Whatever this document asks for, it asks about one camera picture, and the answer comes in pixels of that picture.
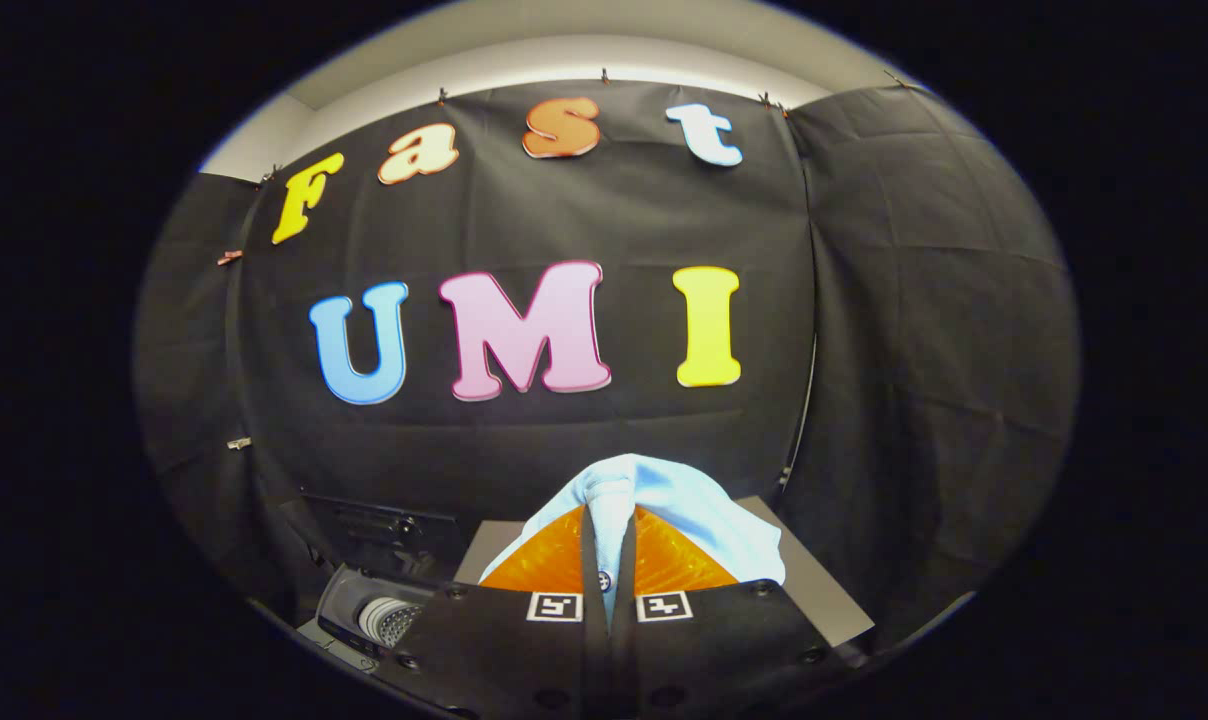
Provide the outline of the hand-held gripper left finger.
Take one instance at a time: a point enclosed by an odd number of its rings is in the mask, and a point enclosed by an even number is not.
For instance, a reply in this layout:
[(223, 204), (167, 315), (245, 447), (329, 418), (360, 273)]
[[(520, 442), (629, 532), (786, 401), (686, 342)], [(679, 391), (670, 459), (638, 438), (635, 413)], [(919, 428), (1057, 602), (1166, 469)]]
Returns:
[(452, 582), (426, 602), (374, 680), (439, 719), (590, 719), (606, 692), (605, 612), (590, 510), (544, 528), (564, 548), (562, 592)]

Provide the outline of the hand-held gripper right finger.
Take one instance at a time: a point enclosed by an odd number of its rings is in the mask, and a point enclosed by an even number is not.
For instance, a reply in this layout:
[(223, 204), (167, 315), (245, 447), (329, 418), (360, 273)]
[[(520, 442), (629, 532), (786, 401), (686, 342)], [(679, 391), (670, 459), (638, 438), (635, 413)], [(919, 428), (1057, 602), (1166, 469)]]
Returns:
[(651, 510), (635, 509), (622, 567), (612, 650), (641, 719), (783, 719), (850, 680), (782, 583), (737, 582)]

